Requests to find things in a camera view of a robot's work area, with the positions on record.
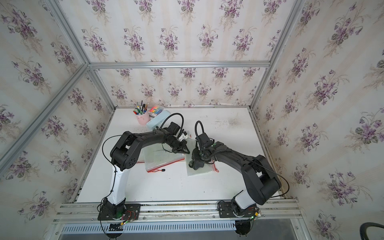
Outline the dark grey green cloth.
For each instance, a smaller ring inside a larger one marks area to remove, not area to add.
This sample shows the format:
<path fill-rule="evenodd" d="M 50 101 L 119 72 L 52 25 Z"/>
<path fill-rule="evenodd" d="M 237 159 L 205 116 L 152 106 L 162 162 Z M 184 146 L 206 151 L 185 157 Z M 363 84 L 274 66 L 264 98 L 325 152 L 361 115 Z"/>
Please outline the dark grey green cloth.
<path fill-rule="evenodd" d="M 194 160 L 191 160 L 189 162 L 189 167 L 195 171 L 197 171 L 199 168 L 203 168 L 205 165 L 204 162 L 202 161 L 194 161 Z"/>

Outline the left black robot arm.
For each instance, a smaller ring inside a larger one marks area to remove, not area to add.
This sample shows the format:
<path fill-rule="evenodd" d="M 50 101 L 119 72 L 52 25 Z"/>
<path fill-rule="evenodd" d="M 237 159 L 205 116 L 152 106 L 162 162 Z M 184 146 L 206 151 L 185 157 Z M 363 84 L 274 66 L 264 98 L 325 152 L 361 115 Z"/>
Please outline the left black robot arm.
<path fill-rule="evenodd" d="M 108 162 L 113 166 L 113 178 L 110 192 L 101 200 L 101 209 L 111 214 L 124 213 L 125 188 L 131 168 L 139 160 L 143 148 L 155 144 L 166 144 L 173 154 L 189 154 L 187 141 L 181 136 L 184 130 L 184 116 L 180 113 L 170 114 L 159 127 L 145 133 L 126 131 L 118 135 L 119 139 L 110 152 Z"/>

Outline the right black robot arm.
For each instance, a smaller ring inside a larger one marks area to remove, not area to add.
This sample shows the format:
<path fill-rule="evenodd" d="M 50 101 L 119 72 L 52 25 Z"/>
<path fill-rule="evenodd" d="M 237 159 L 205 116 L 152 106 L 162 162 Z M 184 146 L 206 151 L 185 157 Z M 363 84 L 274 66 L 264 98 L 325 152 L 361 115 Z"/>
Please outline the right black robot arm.
<path fill-rule="evenodd" d="M 246 210 L 265 204 L 282 187 L 282 176 L 272 169 L 264 156 L 241 154 L 222 142 L 216 142 L 205 133 L 201 121 L 195 123 L 195 135 L 196 147 L 190 168 L 198 170 L 204 165 L 220 162 L 242 174 L 246 189 L 231 199 L 231 208 L 236 215 L 240 216 Z"/>

